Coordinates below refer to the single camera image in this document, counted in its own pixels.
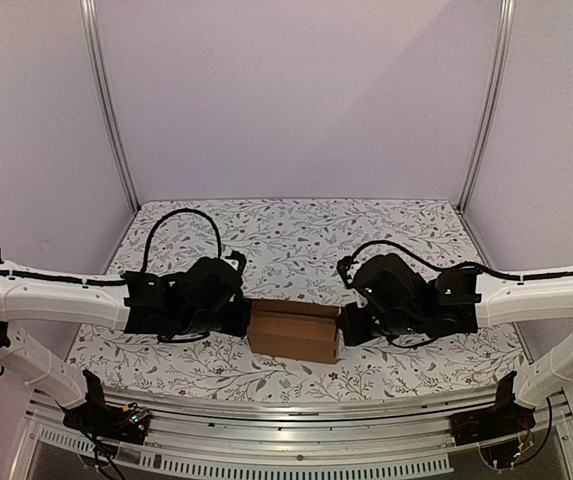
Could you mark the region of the brown cardboard box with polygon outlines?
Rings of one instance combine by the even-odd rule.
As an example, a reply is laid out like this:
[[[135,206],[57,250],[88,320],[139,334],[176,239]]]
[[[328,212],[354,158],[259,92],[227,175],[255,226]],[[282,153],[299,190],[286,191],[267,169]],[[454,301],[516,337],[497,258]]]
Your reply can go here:
[[[247,338],[255,354],[335,364],[339,329],[337,306],[253,299]]]

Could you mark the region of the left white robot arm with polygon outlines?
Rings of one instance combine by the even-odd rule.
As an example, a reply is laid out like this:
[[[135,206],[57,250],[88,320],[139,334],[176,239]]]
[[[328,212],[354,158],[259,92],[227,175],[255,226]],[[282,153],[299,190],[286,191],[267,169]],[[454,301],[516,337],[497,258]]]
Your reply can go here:
[[[94,434],[114,426],[100,380],[66,364],[20,327],[22,321],[100,326],[161,343],[185,343],[212,332],[242,337],[249,300],[242,293],[243,254],[201,258],[187,271],[83,276],[35,270],[1,257],[0,367],[55,400]]]

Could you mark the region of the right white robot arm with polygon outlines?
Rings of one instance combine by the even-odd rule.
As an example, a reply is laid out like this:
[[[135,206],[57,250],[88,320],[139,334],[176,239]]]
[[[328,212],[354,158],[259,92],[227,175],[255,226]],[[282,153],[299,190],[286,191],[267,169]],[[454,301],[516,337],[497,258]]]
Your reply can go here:
[[[345,288],[357,296],[336,321],[348,346],[406,334],[435,341],[508,323],[573,319],[573,265],[501,272],[465,261],[434,266],[436,277],[426,280],[405,261],[418,255],[399,244],[393,248],[361,265],[356,253],[337,263]],[[520,422],[522,409],[534,409],[571,382],[573,331],[535,363],[513,372],[503,384],[508,397],[484,412],[483,427],[490,435],[505,435]]]

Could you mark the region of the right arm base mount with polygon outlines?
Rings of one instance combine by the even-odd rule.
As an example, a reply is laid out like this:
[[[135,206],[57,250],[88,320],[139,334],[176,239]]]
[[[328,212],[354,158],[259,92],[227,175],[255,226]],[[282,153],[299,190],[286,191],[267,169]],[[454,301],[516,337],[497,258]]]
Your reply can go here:
[[[516,372],[511,372],[498,382],[491,406],[448,417],[450,433],[457,446],[516,434],[535,426],[535,409],[516,403],[513,392],[516,376]]]

